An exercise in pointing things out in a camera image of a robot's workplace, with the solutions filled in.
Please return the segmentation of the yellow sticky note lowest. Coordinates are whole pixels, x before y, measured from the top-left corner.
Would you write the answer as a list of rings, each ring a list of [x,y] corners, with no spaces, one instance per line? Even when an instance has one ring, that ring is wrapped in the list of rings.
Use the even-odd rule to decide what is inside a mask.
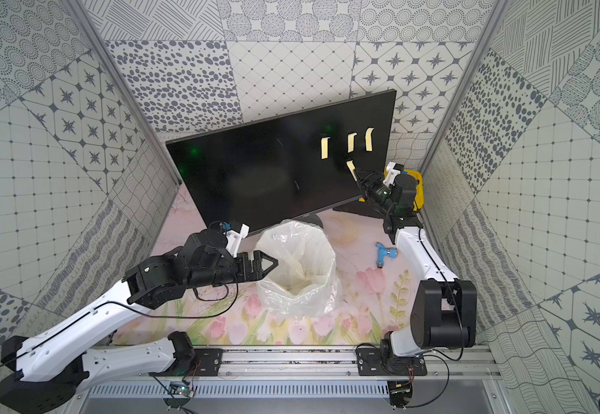
[[[355,181],[358,181],[358,177],[357,177],[357,174],[355,172],[355,165],[354,165],[353,161],[352,160],[348,160],[346,162],[346,166],[348,167],[348,170],[350,171],[351,175],[353,176],[353,179]]]

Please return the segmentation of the black computer monitor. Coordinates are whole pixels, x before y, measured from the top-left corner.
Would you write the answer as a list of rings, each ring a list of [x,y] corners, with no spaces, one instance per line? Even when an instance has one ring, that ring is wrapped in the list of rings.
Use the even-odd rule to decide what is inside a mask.
[[[382,171],[387,163],[393,90],[286,116],[168,141],[166,149],[206,225],[237,221],[253,233],[360,197],[346,162]],[[373,151],[365,150],[365,131]],[[357,133],[355,150],[347,136]],[[321,159],[321,139],[329,157]]]

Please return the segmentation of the yellow sticky note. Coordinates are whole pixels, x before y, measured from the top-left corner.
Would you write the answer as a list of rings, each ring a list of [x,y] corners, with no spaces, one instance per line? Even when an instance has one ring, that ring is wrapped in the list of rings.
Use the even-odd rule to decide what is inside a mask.
[[[372,144],[372,133],[374,131],[374,128],[368,128],[365,131],[365,150],[367,152],[372,152],[373,151],[373,144]]]
[[[357,137],[357,133],[350,133],[347,136],[347,151],[348,153],[353,153],[355,150],[355,138]]]
[[[326,160],[329,157],[329,137],[321,139],[321,159]]]

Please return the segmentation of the blue pipe fitting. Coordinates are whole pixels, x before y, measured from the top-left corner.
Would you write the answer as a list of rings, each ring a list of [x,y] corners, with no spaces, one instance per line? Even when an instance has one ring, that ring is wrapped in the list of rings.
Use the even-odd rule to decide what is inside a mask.
[[[397,257],[397,248],[394,247],[386,247],[382,243],[376,243],[377,249],[377,268],[383,268],[385,264],[385,259],[390,258],[391,260],[396,259]]]

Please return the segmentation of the small green circuit board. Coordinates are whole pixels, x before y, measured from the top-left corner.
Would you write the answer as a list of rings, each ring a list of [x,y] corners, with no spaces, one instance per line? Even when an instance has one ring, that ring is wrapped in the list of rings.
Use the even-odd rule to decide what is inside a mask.
[[[172,400],[192,400],[195,396],[194,388],[182,381],[172,381],[169,384],[169,393]]]

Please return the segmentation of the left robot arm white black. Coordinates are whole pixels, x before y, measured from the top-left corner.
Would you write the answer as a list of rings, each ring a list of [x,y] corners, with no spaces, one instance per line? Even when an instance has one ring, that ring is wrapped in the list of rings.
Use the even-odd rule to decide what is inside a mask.
[[[98,299],[37,336],[14,336],[1,346],[10,375],[0,382],[0,404],[18,413],[46,413],[76,394],[137,374],[183,375],[199,367],[185,332],[125,348],[98,348],[108,334],[137,317],[205,286],[258,282],[278,261],[264,252],[239,252],[238,234],[204,229],[186,243],[129,269]]]

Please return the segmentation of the yellow and black toolbox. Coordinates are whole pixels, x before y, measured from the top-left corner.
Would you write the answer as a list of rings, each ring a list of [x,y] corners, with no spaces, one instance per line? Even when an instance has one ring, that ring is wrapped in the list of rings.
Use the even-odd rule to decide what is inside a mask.
[[[385,218],[413,217],[423,207],[422,176],[419,172],[404,170],[403,174],[396,176],[390,190],[391,195],[385,206],[370,205],[361,196],[358,200],[338,205],[333,210],[364,217]]]

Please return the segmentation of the clear plastic trash bag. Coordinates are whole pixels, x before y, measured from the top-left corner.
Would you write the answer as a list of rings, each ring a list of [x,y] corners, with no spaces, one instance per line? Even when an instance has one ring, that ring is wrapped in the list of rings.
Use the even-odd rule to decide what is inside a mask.
[[[257,283],[265,310],[279,319],[322,317],[341,302],[336,253],[324,230],[286,220],[265,230],[255,246],[278,266]]]

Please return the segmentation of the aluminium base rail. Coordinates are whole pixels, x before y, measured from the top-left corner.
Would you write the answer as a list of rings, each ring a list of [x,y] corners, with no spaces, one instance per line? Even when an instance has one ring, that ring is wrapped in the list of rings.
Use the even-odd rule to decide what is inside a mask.
[[[360,367],[368,360],[357,357],[353,346],[221,346],[223,351],[212,381],[364,380]],[[466,350],[461,359],[456,351],[429,352],[419,369],[417,381],[492,380],[502,375],[491,351],[485,346]]]

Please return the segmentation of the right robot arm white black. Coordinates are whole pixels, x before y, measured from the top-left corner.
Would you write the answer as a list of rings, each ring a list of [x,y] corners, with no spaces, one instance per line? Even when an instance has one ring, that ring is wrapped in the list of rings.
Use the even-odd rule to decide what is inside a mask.
[[[441,260],[418,218],[418,179],[395,163],[386,172],[356,168],[361,198],[379,213],[384,232],[398,253],[422,279],[410,312],[410,325],[384,335],[379,345],[386,374],[418,375],[422,356],[435,350],[443,360],[459,361],[474,345],[477,324],[476,287],[460,279]]]

